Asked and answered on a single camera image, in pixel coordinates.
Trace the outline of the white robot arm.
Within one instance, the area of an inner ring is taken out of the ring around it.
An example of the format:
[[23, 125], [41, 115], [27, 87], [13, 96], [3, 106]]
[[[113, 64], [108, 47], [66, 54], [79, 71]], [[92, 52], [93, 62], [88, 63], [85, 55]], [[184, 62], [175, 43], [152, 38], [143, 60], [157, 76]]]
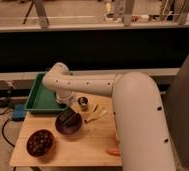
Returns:
[[150, 76], [72, 75], [65, 64], [56, 63], [42, 83], [59, 103], [70, 103], [76, 92], [112, 99], [123, 171], [176, 171], [161, 95]]

